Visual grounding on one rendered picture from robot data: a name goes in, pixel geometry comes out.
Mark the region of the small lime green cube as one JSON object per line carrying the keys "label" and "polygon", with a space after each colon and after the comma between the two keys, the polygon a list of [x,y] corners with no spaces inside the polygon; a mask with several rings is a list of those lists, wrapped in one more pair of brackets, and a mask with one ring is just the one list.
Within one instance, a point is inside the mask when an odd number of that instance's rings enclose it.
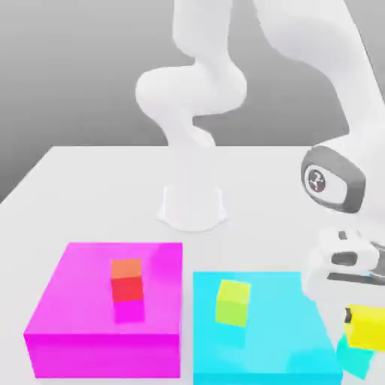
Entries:
{"label": "small lime green cube", "polygon": [[217,293],[216,316],[218,323],[245,327],[250,303],[251,284],[236,280],[221,280]]}

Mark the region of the small red cube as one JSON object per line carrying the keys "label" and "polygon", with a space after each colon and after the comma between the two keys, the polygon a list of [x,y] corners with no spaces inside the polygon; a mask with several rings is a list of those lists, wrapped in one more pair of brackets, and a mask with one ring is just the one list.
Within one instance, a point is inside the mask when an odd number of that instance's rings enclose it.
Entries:
{"label": "small red cube", "polygon": [[142,300],[144,292],[141,260],[113,260],[111,262],[111,289],[114,302]]}

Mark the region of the small yellow cube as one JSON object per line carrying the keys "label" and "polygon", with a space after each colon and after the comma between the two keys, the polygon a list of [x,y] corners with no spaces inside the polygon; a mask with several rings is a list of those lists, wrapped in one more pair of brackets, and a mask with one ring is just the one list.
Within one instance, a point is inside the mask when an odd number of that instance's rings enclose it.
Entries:
{"label": "small yellow cube", "polygon": [[344,333],[350,347],[385,352],[385,308],[345,308]]}

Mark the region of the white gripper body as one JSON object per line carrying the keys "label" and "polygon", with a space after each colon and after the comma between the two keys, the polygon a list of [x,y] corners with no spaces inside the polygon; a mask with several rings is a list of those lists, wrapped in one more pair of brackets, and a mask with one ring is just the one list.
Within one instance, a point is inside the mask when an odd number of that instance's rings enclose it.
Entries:
{"label": "white gripper body", "polygon": [[335,302],[343,306],[364,305],[385,308],[385,280],[369,274],[378,261],[378,253],[365,260],[344,258],[344,264],[335,264],[331,256],[319,250],[310,253],[301,273],[302,291],[312,301]]}

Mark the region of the small turquoise cube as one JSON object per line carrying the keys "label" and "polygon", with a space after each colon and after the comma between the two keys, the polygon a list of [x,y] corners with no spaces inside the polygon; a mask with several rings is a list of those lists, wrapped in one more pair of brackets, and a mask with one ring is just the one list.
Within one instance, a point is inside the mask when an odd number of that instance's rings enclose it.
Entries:
{"label": "small turquoise cube", "polygon": [[374,355],[373,350],[350,347],[346,335],[342,335],[337,345],[336,355],[345,371],[361,380],[365,380]]}

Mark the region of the large cyan box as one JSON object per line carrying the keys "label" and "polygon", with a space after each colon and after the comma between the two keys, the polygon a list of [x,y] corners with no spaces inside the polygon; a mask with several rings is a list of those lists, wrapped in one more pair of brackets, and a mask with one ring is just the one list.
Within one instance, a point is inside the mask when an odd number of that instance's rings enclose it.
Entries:
{"label": "large cyan box", "polygon": [[[224,279],[250,283],[244,328],[217,323]],[[193,274],[193,385],[341,385],[342,370],[298,272]]]}

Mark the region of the large magenta box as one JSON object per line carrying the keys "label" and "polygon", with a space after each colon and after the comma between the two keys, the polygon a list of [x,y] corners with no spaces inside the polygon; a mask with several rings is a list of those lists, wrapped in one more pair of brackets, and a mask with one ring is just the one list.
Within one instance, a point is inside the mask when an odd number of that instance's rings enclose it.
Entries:
{"label": "large magenta box", "polygon": [[[142,299],[115,302],[111,263],[141,260]],[[24,332],[37,378],[180,377],[183,246],[70,243]]]}

